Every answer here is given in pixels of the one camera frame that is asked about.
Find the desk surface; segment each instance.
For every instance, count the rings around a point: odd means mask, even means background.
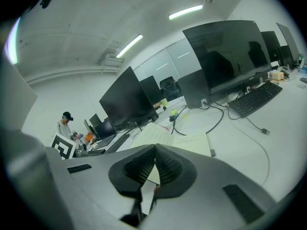
[[[248,116],[255,125],[269,130],[270,135],[262,134],[247,119],[230,120],[227,112],[221,123],[207,135],[210,149],[215,150],[217,159],[262,185],[276,201],[293,189],[307,164],[307,89],[298,87],[307,84],[301,82],[302,76],[296,73],[291,74],[294,80],[280,83],[283,90],[273,100]],[[171,129],[172,123],[168,121],[171,110],[182,110],[186,105],[182,99],[169,102],[165,111],[158,109],[157,113],[161,114],[155,123]],[[226,99],[219,103],[226,104]],[[231,109],[229,112],[231,117],[238,117]],[[207,111],[186,108],[177,119],[176,129],[184,134],[205,133],[221,115],[221,111],[213,108]],[[129,149],[139,131],[136,128],[131,132],[130,138],[118,151]],[[113,141],[123,134],[118,134]]]

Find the orange object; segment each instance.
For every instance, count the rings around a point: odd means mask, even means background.
[[[85,140],[87,141],[87,142],[90,142],[91,141],[91,139],[93,139],[93,135],[92,135],[92,133],[87,133],[87,135],[86,136],[84,136],[85,137]]]

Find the open notebook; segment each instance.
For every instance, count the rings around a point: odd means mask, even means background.
[[[192,151],[211,157],[211,152],[205,132],[199,135],[174,137],[166,129],[153,123],[149,123],[146,126],[138,138],[132,143],[131,148],[156,143],[181,148],[187,151]],[[159,172],[156,166],[153,167],[148,180],[156,184],[160,184]]]

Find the person wearing cap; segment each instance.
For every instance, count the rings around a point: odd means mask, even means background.
[[[69,112],[64,112],[62,119],[57,122],[57,132],[64,137],[69,137],[69,134],[71,134],[71,129],[68,126],[69,121],[73,121],[73,117]]]

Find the ceiling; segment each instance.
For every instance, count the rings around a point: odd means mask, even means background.
[[[55,72],[109,70],[103,59],[118,54],[139,34],[143,39],[124,55],[129,59],[153,41],[190,20],[168,15],[204,4],[195,17],[218,14],[226,20],[241,0],[51,0],[22,15],[17,32],[17,69],[28,80]]]

